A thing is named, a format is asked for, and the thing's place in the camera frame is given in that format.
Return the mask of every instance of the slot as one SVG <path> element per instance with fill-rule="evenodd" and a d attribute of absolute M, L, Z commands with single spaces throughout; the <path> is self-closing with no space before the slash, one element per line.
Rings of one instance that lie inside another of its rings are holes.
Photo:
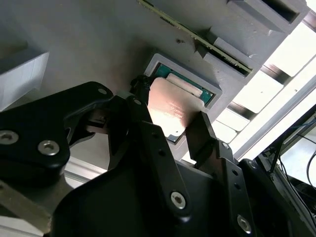
<path fill-rule="evenodd" d="M 292 79 L 292 77 L 273 64 L 265 64 L 260 70 L 282 85 L 286 85 Z"/>
<path fill-rule="evenodd" d="M 261 0 L 268 5 L 277 14 L 287 20 L 289 23 L 293 22 L 298 15 L 295 11 L 290 9 L 281 0 Z"/>

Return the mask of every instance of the metal plate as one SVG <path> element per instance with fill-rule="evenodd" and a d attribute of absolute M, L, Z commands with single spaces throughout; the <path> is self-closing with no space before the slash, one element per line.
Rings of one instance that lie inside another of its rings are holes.
<path fill-rule="evenodd" d="M 164 135 L 172 142 L 178 140 L 203 107 L 203 101 L 164 78 L 156 78 L 151 85 L 149 113 L 153 123 L 161 126 Z"/>

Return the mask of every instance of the black metal bracket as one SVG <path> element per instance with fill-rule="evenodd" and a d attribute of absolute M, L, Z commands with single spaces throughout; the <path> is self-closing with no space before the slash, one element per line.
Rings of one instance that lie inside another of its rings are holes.
<path fill-rule="evenodd" d="M 242 169 L 235 164 L 230 147 L 217 140 L 207 114 L 197 114 L 186 136 L 191 159 L 197 162 L 195 168 L 212 175 L 224 189 L 231 231 L 238 236 L 256 236 Z"/>
<path fill-rule="evenodd" d="M 2 112 L 0 130 L 14 132 L 17 140 L 0 145 L 0 178 L 29 186 L 55 182 L 70 157 L 69 143 L 79 132 L 77 125 L 81 117 L 105 106 L 112 96 L 103 85 L 88 82 Z M 93 135 L 84 132 L 85 136 Z M 57 148 L 57 154 L 41 153 L 39 145 L 43 141 L 55 142 L 54 147 L 47 143 L 43 149 Z"/>
<path fill-rule="evenodd" d="M 134 96 L 128 97 L 126 102 L 131 116 L 128 134 L 136 140 L 140 158 L 150 170 L 162 207 L 175 222 L 189 221 L 192 212 L 190 197 L 161 127 L 152 124 L 144 102 Z M 185 203 L 183 208 L 172 202 L 174 192 L 180 193 L 184 198 L 178 200 Z"/>

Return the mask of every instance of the gray surface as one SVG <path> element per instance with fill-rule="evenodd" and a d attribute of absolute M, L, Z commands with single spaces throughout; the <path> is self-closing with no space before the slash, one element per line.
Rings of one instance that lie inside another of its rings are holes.
<path fill-rule="evenodd" d="M 258 31 L 251 22 L 226 6 L 226 0 L 155 0 L 157 7 L 192 30 L 212 32 L 259 64 L 286 37 Z M 128 90 L 130 81 L 144 70 L 152 48 L 218 84 L 226 103 L 217 103 L 210 113 L 218 116 L 244 86 L 195 52 L 192 38 L 160 20 L 136 0 L 0 0 L 0 57 L 25 48 L 27 43 L 49 51 L 42 87 L 30 93 L 36 99 L 86 81 L 111 89 Z M 90 149 L 79 144 L 75 157 L 98 165 L 106 163 L 97 154 L 108 148 Z"/>

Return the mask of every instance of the screw hole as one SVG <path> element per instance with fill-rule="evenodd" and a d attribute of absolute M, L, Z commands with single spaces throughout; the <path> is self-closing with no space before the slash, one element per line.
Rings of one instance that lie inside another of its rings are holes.
<path fill-rule="evenodd" d="M 44 149 L 48 150 L 48 151 L 52 151 L 55 147 L 48 143 L 48 144 L 44 144 Z"/>
<path fill-rule="evenodd" d="M 238 190 L 241 189 L 241 187 L 240 187 L 239 184 L 237 184 L 237 183 L 234 183 L 234 186 L 235 186 L 235 188 L 237 188 Z"/>
<path fill-rule="evenodd" d="M 12 135 L 11 134 L 4 134 L 1 136 L 1 139 L 3 140 L 12 140 Z"/>
<path fill-rule="evenodd" d="M 175 197 L 174 199 L 176 200 L 176 202 L 177 202 L 177 203 L 179 203 L 179 204 L 181 204 L 181 203 L 182 203 L 182 200 L 181 200 L 181 198 L 180 198 L 180 197 Z"/>
<path fill-rule="evenodd" d="M 235 170 L 233 169 L 232 172 L 233 172 L 234 175 L 238 176 L 237 171 L 235 171 Z"/>
<path fill-rule="evenodd" d="M 152 136 L 153 136 L 154 138 L 159 138 L 158 135 L 157 135 L 155 132 L 152 133 Z"/>
<path fill-rule="evenodd" d="M 160 149 L 158 154 L 161 155 L 162 157 L 164 157 L 166 155 L 166 152 L 164 152 L 163 150 Z"/>

